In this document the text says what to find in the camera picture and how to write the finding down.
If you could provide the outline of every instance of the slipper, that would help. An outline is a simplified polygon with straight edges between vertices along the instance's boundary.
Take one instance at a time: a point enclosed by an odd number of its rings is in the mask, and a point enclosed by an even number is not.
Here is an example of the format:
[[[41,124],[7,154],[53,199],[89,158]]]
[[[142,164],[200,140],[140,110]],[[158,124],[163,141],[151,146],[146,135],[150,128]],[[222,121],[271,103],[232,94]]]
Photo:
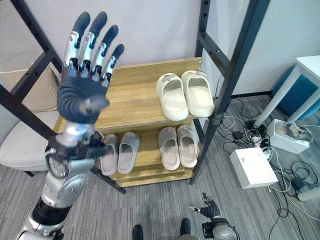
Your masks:
[[[183,83],[174,73],[162,75],[156,82],[156,92],[163,114],[171,121],[181,121],[189,115]]]
[[[207,75],[190,70],[182,74],[181,80],[189,112],[198,118],[209,117],[214,112],[215,105]]]
[[[188,125],[181,125],[177,131],[180,163],[186,168],[193,168],[197,164],[197,144],[192,128]]]
[[[126,132],[119,147],[118,172],[120,174],[128,174],[134,168],[140,139],[137,134],[132,131]]]
[[[176,130],[165,127],[159,132],[158,142],[163,166],[171,171],[176,170],[180,165]]]
[[[107,153],[101,158],[101,172],[110,176],[117,171],[119,155],[119,139],[115,134],[108,134],[104,137],[103,143],[107,147]]]

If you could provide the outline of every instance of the black metal frame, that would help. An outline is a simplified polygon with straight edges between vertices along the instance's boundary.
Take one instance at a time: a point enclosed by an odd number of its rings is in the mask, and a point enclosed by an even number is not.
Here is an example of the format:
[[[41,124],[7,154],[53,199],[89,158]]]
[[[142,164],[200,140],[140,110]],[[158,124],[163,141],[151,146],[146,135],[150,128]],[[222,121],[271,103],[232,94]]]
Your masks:
[[[34,115],[29,109],[27,109],[22,101],[27,96],[28,92],[34,86],[40,75],[46,69],[50,62],[56,67],[59,73],[62,72],[63,63],[59,58],[57,52],[51,45],[50,41],[47,39],[46,35],[42,31],[41,27],[35,20],[34,16],[30,12],[28,6],[24,0],[11,0],[13,6],[17,12],[22,17],[23,21],[38,41],[43,49],[43,53],[37,58],[37,60],[32,64],[32,66],[26,71],[19,82],[14,86],[14,88],[9,92],[2,85],[0,85],[0,104],[3,105],[7,110],[14,114],[17,118],[27,124],[30,128],[36,131],[45,139],[49,139],[56,133],[48,127],[43,121],[41,121],[36,115]],[[102,179],[104,182],[109,184],[111,187],[116,189],[122,194],[126,193],[123,187],[120,187],[115,181],[113,181],[109,176],[104,176],[101,171],[94,167],[91,172],[93,172],[97,177]]]
[[[0,85],[0,103],[24,123],[30,126],[33,130],[39,133],[42,137],[48,139],[50,136],[56,133],[46,124],[44,124],[39,118],[37,118],[31,111],[29,111],[21,102],[35,84],[46,66],[52,62],[57,70],[61,73],[62,61],[38,25],[37,21],[34,19],[26,3],[23,0],[11,0],[11,2],[22,17],[25,24],[28,26],[33,36],[41,45],[44,52],[34,62],[34,64],[20,79],[11,92],[8,92]],[[227,107],[230,104],[232,92],[246,63],[251,47],[255,41],[260,25],[267,11],[269,2],[270,0],[250,0],[232,58],[229,60],[218,47],[218,45],[206,33],[210,0],[201,1],[195,57],[201,57],[202,51],[205,49],[213,63],[224,76],[224,82],[215,103],[214,113],[209,117],[209,124],[206,133],[203,132],[199,120],[194,120],[195,128],[200,139],[200,151],[197,164],[193,170],[192,178],[190,179],[191,185],[196,180],[211,140],[214,137],[217,127],[222,120],[224,112],[227,110]],[[95,175],[97,175],[97,177],[108,183],[120,193],[126,193],[126,190],[120,187],[110,177],[102,175],[98,168],[94,167],[91,172],[93,172]]]
[[[196,180],[200,167],[206,157],[211,140],[220,125],[223,114],[231,102],[232,93],[247,61],[251,47],[254,44],[269,2],[270,0],[250,0],[232,58],[229,60],[219,49],[218,45],[206,33],[210,0],[201,1],[195,56],[201,57],[202,50],[205,49],[221,74],[224,76],[224,82],[217,101],[215,102],[214,112],[212,116],[209,117],[209,123],[205,134],[199,120],[194,120],[194,125],[200,139],[200,151],[197,164],[193,169],[192,178],[190,179],[191,185]]]

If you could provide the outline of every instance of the shoe rack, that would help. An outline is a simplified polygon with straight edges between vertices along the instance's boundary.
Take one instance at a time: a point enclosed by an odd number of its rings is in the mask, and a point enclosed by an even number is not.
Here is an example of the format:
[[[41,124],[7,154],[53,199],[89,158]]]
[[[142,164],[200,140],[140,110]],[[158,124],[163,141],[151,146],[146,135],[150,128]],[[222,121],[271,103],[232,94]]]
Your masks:
[[[188,70],[199,70],[202,58],[194,57],[165,62],[118,67],[107,92],[110,106],[96,121],[95,128],[103,135],[117,134],[119,140],[124,133],[132,131],[138,134],[140,146],[133,170],[128,174],[115,173],[110,178],[121,187],[131,187],[168,181],[189,179],[193,169],[180,164],[173,171],[162,165],[158,144],[158,133],[164,127],[191,125],[194,116],[182,121],[168,120],[156,92],[159,77],[166,73],[175,73],[179,77]],[[61,133],[66,120],[59,117],[54,131]]]

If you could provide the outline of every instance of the person's foot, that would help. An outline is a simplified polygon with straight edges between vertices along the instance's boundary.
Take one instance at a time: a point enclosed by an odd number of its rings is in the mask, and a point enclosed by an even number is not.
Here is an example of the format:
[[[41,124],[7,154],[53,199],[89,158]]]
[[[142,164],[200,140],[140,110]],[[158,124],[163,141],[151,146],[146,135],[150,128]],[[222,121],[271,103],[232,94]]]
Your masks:
[[[181,226],[180,226],[180,234],[181,236],[191,234],[191,222],[188,218],[184,218],[182,220]]]
[[[142,230],[142,226],[134,226],[132,230],[132,240],[144,240],[144,231]]]

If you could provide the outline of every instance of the table leg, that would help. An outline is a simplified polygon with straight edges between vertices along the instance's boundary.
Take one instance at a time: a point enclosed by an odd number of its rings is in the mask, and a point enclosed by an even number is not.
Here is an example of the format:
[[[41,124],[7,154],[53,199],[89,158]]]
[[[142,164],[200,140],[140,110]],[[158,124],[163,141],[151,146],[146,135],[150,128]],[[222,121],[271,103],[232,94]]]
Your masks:
[[[295,82],[299,77],[300,77],[300,70],[299,70],[299,67],[295,65],[295,67],[293,68],[288,78],[285,80],[285,82],[280,87],[278,92],[274,95],[272,100],[269,102],[268,106],[266,106],[265,110],[260,114],[258,119],[255,121],[254,125],[256,127],[260,127],[264,123],[264,121],[268,118],[268,116],[272,113],[272,111],[284,98],[287,92],[289,92],[289,90],[295,84]]]
[[[288,122],[294,122],[298,118],[301,117],[302,114],[304,114],[315,102],[320,98],[320,88],[318,88],[311,97],[308,98],[307,101],[305,101],[304,104],[301,105],[301,107],[298,108],[297,111],[294,112],[294,114],[289,117]]]

